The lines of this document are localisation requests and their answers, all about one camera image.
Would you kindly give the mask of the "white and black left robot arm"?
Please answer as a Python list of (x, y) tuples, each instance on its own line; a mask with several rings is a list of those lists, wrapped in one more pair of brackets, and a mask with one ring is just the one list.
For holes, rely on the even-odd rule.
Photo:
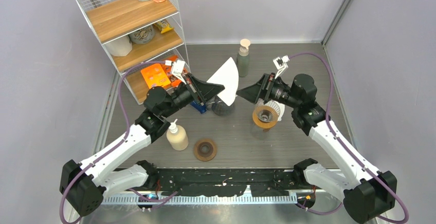
[(144, 111), (133, 124), (127, 125), (118, 139), (80, 162), (69, 160), (63, 165), (59, 206), (62, 223), (68, 222), (64, 216), (65, 203), (69, 203), (82, 218), (95, 211), (104, 199), (128, 188), (142, 186), (145, 190), (154, 189), (158, 177), (148, 162), (143, 161), (118, 172), (115, 169), (173, 128), (175, 123), (166, 118), (191, 102), (206, 103), (216, 96), (229, 102), (235, 99), (237, 81), (217, 74), (207, 81), (199, 80), (191, 73), (185, 78), (172, 93), (161, 86), (150, 88), (144, 101)]

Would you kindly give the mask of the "clear glass dripper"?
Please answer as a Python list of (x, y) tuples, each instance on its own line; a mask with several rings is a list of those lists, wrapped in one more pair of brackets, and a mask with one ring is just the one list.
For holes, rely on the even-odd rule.
[(278, 121), (279, 109), (274, 101), (270, 100), (266, 104), (261, 99), (255, 105), (255, 116), (264, 123)]

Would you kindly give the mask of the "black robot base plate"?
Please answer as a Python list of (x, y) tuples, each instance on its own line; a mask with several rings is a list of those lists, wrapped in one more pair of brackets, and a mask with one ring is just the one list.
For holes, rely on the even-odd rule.
[(161, 191), (165, 196), (241, 196), (251, 191), (253, 197), (285, 196), (291, 190), (313, 187), (297, 181), (288, 169), (157, 169), (150, 183), (134, 188)]

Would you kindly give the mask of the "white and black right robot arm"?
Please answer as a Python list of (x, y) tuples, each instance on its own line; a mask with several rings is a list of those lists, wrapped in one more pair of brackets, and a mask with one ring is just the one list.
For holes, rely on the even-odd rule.
[(316, 160), (305, 159), (294, 166), (294, 183), (300, 188), (317, 186), (343, 204), (357, 223), (365, 223), (394, 208), (397, 179), (390, 172), (381, 172), (369, 163), (343, 137), (330, 116), (316, 102), (317, 87), (307, 74), (298, 74), (287, 85), (273, 73), (237, 91), (250, 103), (277, 101), (291, 107), (293, 122), (317, 142), (342, 172), (342, 176), (324, 168)]

